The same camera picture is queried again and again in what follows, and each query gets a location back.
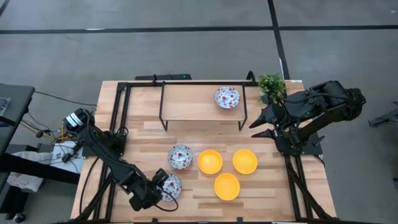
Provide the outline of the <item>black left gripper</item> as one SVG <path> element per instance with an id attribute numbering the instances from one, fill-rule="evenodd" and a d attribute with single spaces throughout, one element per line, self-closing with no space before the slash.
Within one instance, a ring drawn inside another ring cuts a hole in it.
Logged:
<path id="1" fill-rule="evenodd" d="M 129 190 L 133 193 L 129 203 L 133 210 L 138 212 L 157 205 L 162 199 L 162 187 L 168 178 L 169 175 L 162 168 L 155 173 L 152 180 L 137 170 L 129 184 Z"/>

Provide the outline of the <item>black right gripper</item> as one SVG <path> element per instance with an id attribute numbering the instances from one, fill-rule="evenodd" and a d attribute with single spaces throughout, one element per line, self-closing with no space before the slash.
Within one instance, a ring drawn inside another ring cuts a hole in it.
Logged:
<path id="1" fill-rule="evenodd" d="M 290 120 L 284 106 L 278 103 L 269 102 L 266 108 L 261 110 L 259 117 L 249 126 L 256 128 L 263 124 L 272 124 L 274 129 L 267 129 L 263 132 L 253 134 L 252 138 L 271 138 L 284 144 L 291 145 L 286 129 L 290 125 Z"/>

